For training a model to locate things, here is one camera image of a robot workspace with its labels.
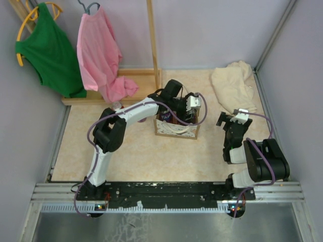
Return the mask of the red can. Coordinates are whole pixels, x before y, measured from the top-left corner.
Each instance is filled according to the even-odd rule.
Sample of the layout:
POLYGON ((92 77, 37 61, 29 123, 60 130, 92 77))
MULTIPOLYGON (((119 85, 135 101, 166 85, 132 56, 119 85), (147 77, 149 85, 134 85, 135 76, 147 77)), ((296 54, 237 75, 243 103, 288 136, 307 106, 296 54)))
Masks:
POLYGON ((116 111, 116 110, 120 110, 120 109, 123 109, 124 106, 122 105, 121 102, 113 102, 112 103, 112 110, 116 111))

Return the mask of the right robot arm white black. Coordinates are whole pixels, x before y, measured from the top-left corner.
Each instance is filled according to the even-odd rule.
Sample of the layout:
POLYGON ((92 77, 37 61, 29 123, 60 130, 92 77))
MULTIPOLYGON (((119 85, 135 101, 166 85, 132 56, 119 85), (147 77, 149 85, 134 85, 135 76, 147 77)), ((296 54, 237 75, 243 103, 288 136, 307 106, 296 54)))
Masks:
POLYGON ((290 176, 290 166, 272 134, 262 141, 244 137, 252 124, 250 115, 257 116, 244 109, 235 109, 234 115, 221 112, 217 121, 217 126, 224 124, 224 161, 247 165, 244 170, 232 173, 226 179, 225 192, 233 200, 238 199, 245 188, 272 185, 290 176))

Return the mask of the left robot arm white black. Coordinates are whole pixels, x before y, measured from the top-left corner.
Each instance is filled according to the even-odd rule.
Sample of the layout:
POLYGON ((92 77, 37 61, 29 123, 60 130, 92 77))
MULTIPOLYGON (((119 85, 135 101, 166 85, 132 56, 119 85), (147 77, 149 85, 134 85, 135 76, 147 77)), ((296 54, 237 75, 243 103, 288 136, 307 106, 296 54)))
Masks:
POLYGON ((171 79, 164 88, 149 94, 142 101, 117 111, 106 108, 98 121, 89 128, 87 140, 94 148, 90 170, 85 178, 89 183, 87 194, 94 200, 105 194, 105 172, 112 154, 117 151, 124 140, 126 128, 132 124, 155 116, 163 111, 169 112, 179 123, 192 126, 186 119, 187 113, 201 107, 201 96, 189 92, 184 97, 178 94, 184 88, 182 83, 171 79))

